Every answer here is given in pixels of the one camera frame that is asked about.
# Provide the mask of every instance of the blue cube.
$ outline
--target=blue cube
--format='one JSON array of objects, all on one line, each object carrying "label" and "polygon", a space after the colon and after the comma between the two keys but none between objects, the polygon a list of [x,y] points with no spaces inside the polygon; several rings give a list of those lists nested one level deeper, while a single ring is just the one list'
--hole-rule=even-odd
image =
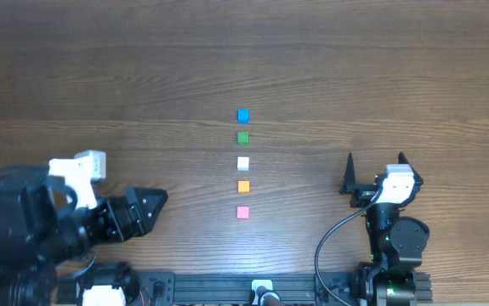
[{"label": "blue cube", "polygon": [[250,123],[250,110],[249,109],[238,110],[236,118],[238,120],[238,123],[243,123],[243,124]]}]

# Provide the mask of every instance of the small colored block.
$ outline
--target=small colored block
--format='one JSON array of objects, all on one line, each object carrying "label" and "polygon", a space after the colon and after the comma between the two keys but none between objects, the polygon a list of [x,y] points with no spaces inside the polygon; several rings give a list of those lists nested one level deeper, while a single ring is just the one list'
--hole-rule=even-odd
[{"label": "small colored block", "polygon": [[236,208],[236,218],[238,218],[238,219],[250,218],[250,207],[237,207]]},{"label": "small colored block", "polygon": [[250,132],[238,132],[236,142],[238,145],[250,145]]},{"label": "small colored block", "polygon": [[236,169],[238,171],[248,171],[250,169],[250,157],[238,156],[236,159]]},{"label": "small colored block", "polygon": [[250,193],[250,181],[238,181],[238,193]]},{"label": "small colored block", "polygon": [[236,119],[238,123],[248,124],[250,123],[250,110],[249,109],[240,109],[236,113]]}]

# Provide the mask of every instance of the orange cube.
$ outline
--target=orange cube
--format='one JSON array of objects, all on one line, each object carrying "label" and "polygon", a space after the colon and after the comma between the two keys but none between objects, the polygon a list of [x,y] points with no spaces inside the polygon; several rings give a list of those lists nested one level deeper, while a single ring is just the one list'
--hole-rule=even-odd
[{"label": "orange cube", "polygon": [[238,181],[238,193],[250,193],[250,181]]}]

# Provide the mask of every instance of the white cube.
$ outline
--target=white cube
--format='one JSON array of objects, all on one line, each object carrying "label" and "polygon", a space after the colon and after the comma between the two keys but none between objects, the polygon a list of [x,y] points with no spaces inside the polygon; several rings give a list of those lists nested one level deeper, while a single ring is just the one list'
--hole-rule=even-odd
[{"label": "white cube", "polygon": [[238,159],[236,160],[236,168],[238,171],[250,170],[250,157],[238,156]]}]

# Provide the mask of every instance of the wooden surface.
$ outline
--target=wooden surface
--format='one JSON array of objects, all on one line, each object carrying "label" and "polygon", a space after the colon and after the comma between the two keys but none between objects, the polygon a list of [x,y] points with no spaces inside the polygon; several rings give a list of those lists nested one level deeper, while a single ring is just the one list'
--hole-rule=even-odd
[{"label": "wooden surface", "polygon": [[[435,300],[489,302],[487,1],[0,0],[0,167],[86,149],[108,154],[104,195],[170,194],[152,233],[98,256],[177,273],[312,271],[354,211],[348,152],[368,183],[402,150]],[[321,268],[368,258],[359,220]]]}]

